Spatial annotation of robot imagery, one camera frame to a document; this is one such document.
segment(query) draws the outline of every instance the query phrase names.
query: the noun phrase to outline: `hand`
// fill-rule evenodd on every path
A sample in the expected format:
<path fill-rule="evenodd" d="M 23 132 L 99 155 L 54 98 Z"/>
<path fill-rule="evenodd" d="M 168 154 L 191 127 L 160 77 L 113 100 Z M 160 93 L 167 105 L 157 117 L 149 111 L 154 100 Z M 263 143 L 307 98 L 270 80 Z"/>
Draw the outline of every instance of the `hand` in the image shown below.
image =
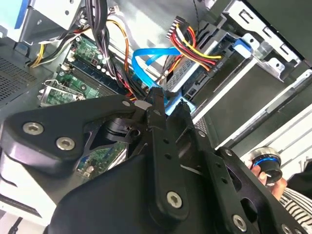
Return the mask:
<path fill-rule="evenodd" d="M 265 185 L 267 182 L 267 174 L 265 172 L 261 172 L 261 168 L 259 165 L 253 167 L 251 169 L 252 173 L 260 180 L 260 182 Z M 285 188 L 287 187 L 287 181 L 283 178 L 281 178 L 279 181 L 277 181 L 272 187 L 269 189 L 271 190 L 271 193 L 275 198 L 279 201 L 283 195 L 283 192 Z"/>

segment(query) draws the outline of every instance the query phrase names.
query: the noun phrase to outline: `bolt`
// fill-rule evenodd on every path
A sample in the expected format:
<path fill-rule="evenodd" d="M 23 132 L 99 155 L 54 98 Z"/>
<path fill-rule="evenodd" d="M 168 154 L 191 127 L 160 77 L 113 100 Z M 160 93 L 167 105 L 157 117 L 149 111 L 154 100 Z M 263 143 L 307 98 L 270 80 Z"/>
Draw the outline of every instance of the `bolt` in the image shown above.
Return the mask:
<path fill-rule="evenodd" d="M 39 123 L 28 122 L 23 125 L 23 130 L 30 135 L 39 135 L 43 133 L 44 128 Z"/>
<path fill-rule="evenodd" d="M 301 231 L 299 231 L 297 228 L 294 229 L 296 231 L 297 234 L 302 234 Z"/>
<path fill-rule="evenodd" d="M 242 232 L 246 232 L 247 231 L 247 226 L 245 221 L 242 219 L 241 216 L 234 214 L 233 217 L 233 222 L 235 224 L 235 226 L 240 229 Z"/>
<path fill-rule="evenodd" d="M 232 152 L 231 152 L 230 150 L 228 150 L 228 149 L 226 149 L 225 152 L 226 152 L 226 154 L 227 154 L 228 156 L 232 156 L 232 155 L 233 155 Z"/>
<path fill-rule="evenodd" d="M 60 137 L 57 139 L 57 147 L 61 150 L 72 150 L 75 147 L 75 142 L 69 137 Z"/>
<path fill-rule="evenodd" d="M 158 110 L 154 110 L 154 113 L 159 116 L 161 115 L 161 113 Z"/>
<path fill-rule="evenodd" d="M 202 131 L 198 131 L 198 134 L 201 136 L 201 137 L 206 137 L 206 134 Z"/>
<path fill-rule="evenodd" d="M 176 192 L 170 191 L 167 193 L 167 201 L 174 208 L 181 208 L 182 199 Z"/>
<path fill-rule="evenodd" d="M 287 227 L 285 224 L 282 224 L 282 229 L 285 234 L 293 234 L 291 230 L 289 229 L 289 227 Z"/>
<path fill-rule="evenodd" d="M 125 106 L 130 106 L 130 103 L 128 103 L 127 101 L 123 101 L 122 104 L 124 104 Z"/>

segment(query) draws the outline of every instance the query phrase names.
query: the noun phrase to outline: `striped shirt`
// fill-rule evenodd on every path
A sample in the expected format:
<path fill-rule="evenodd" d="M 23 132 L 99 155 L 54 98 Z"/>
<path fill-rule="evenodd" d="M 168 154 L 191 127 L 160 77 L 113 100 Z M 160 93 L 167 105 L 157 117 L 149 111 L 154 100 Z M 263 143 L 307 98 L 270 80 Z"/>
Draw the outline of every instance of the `striped shirt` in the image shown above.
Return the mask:
<path fill-rule="evenodd" d="M 280 203 L 307 233 L 312 234 L 312 200 L 290 188 L 286 188 Z"/>

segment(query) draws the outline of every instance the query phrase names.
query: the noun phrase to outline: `blue ring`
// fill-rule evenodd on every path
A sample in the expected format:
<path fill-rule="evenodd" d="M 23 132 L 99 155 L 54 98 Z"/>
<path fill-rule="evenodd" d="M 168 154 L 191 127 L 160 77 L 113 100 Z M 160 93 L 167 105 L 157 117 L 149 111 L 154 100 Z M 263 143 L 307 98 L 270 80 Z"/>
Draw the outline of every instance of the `blue ring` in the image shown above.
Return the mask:
<path fill-rule="evenodd" d="M 258 162 L 256 162 L 253 166 L 255 167 L 256 165 L 258 165 L 260 162 L 263 162 L 263 161 L 268 161 L 268 160 L 271 160 L 271 161 L 275 161 L 275 162 L 278 162 L 277 158 L 273 158 L 273 157 L 267 157 L 267 158 L 264 158 Z"/>

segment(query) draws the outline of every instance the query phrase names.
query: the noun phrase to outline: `motherboard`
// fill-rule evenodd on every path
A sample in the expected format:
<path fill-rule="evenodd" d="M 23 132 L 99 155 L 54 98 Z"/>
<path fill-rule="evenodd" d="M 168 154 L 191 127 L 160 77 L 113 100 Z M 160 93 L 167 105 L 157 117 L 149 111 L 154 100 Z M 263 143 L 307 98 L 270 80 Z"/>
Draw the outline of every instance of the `motherboard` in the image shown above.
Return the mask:
<path fill-rule="evenodd" d="M 127 94 L 106 70 L 106 61 L 88 37 L 79 36 L 72 43 L 68 55 L 52 79 L 46 80 L 38 98 L 40 106 L 66 104 L 73 101 L 98 98 L 114 94 Z M 92 179 L 106 170 L 126 149 L 125 143 L 100 149 L 83 157 L 76 172 Z"/>

